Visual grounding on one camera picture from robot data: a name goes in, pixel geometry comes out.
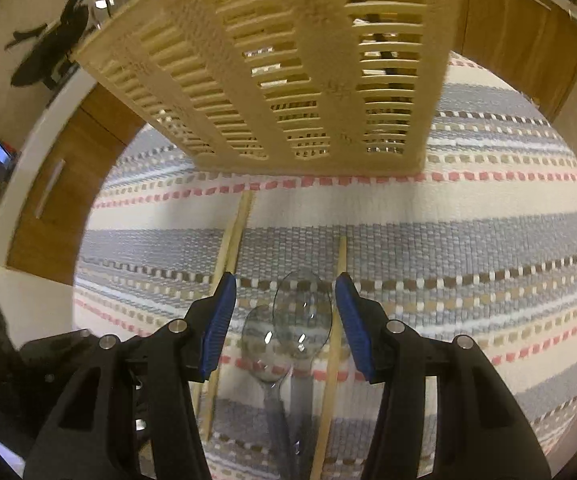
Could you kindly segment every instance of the basket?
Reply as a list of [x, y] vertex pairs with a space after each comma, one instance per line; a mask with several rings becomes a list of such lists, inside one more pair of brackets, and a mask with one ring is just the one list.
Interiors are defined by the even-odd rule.
[[74, 54], [200, 170], [418, 173], [459, 0], [132, 0]]

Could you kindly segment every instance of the plastic spoon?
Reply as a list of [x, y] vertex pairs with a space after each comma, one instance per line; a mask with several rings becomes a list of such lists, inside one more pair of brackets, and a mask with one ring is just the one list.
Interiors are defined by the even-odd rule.
[[268, 306], [258, 306], [246, 317], [242, 329], [242, 357], [249, 361], [251, 375], [264, 389], [264, 412], [280, 478], [294, 480], [289, 425], [280, 397], [280, 384], [291, 369], [291, 358], [281, 353]]
[[313, 431], [313, 358], [325, 345], [333, 324], [326, 285], [311, 270], [291, 272], [280, 283], [273, 302], [273, 326], [293, 358], [291, 377], [291, 443], [299, 479], [310, 476], [315, 447]]

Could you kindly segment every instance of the silver screw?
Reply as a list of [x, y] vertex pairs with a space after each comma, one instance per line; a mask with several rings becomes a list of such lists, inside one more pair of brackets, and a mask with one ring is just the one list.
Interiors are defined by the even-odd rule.
[[473, 348], [475, 342], [468, 335], [457, 336], [457, 346], [463, 348], [464, 350], [469, 350]]
[[387, 323], [387, 330], [394, 334], [401, 334], [406, 329], [406, 325], [398, 319], [392, 319]]
[[114, 335], [105, 335], [104, 337], [102, 337], [100, 339], [100, 346], [102, 348], [104, 348], [105, 350], [108, 350], [109, 348], [113, 348], [115, 346], [116, 343], [116, 339]]
[[180, 332], [184, 332], [188, 327], [187, 322], [184, 319], [173, 319], [169, 323], [169, 330], [174, 334], [179, 334]]

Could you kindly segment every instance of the striped rug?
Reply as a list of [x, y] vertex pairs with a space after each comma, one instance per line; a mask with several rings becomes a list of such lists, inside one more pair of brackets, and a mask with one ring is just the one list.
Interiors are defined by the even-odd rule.
[[[472, 335], [549, 452], [577, 411], [575, 155], [519, 92], [452, 55], [426, 159], [408, 178], [204, 173], [147, 126], [93, 205], [74, 323], [129, 338], [183, 316], [208, 294], [224, 230], [253, 190], [205, 447], [214, 478], [278, 477], [239, 334], [291, 270], [332, 282], [342, 235], [361, 294], [422, 335]], [[327, 356], [325, 347], [314, 363], [315, 415]], [[323, 478], [357, 478], [382, 389], [363, 381], [345, 344], [337, 380]], [[421, 472], [433, 462], [434, 394]]]

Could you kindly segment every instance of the blue gripper pad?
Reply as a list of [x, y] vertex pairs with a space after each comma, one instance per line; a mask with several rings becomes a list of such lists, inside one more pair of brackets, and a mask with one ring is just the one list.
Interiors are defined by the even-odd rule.
[[208, 326], [204, 330], [204, 337], [201, 342], [199, 372], [205, 380], [217, 368], [222, 347], [224, 346], [224, 338], [226, 338], [226, 331], [235, 308], [235, 291], [235, 277], [230, 272], [225, 272], [222, 279], [219, 280], [219, 285], [217, 285], [213, 295], [216, 306]]
[[342, 319], [346, 338], [351, 347], [355, 366], [362, 372], [366, 380], [371, 382], [375, 377], [371, 336], [358, 310], [360, 300], [360, 295], [355, 289], [351, 277], [346, 272], [340, 274], [335, 280], [337, 309]]

